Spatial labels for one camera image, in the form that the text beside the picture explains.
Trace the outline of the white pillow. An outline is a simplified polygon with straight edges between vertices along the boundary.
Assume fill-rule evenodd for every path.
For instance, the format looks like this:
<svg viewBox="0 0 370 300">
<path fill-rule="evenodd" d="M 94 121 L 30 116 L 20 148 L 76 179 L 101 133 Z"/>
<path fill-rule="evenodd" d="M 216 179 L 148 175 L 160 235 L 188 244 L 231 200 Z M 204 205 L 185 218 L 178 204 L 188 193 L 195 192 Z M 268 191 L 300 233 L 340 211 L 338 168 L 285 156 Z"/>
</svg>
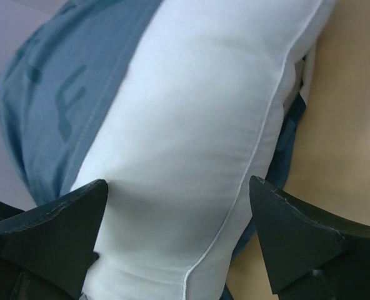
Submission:
<svg viewBox="0 0 370 300">
<path fill-rule="evenodd" d="M 109 197 L 84 293 L 219 299 L 296 82 L 334 1 L 164 1 L 75 186 Z"/>
</svg>

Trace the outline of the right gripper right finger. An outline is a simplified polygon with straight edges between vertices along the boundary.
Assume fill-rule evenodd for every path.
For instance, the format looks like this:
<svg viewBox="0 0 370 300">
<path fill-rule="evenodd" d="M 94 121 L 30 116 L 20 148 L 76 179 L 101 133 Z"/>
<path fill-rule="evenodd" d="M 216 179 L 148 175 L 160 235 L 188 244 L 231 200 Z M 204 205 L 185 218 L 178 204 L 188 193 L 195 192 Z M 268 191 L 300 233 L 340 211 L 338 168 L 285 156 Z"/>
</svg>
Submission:
<svg viewBox="0 0 370 300">
<path fill-rule="evenodd" d="M 250 180 L 252 215 L 279 299 L 370 300 L 370 226 Z"/>
</svg>

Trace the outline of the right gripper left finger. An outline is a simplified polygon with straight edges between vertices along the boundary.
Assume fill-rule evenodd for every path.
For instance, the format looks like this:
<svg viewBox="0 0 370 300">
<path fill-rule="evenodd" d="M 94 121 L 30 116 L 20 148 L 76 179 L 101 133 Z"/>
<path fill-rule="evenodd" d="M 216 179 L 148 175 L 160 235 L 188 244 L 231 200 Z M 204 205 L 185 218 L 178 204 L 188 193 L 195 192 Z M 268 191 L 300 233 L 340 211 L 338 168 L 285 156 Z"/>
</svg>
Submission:
<svg viewBox="0 0 370 300">
<path fill-rule="evenodd" d="M 0 201 L 0 300 L 86 299 L 107 198 L 96 180 L 28 211 Z"/>
</svg>

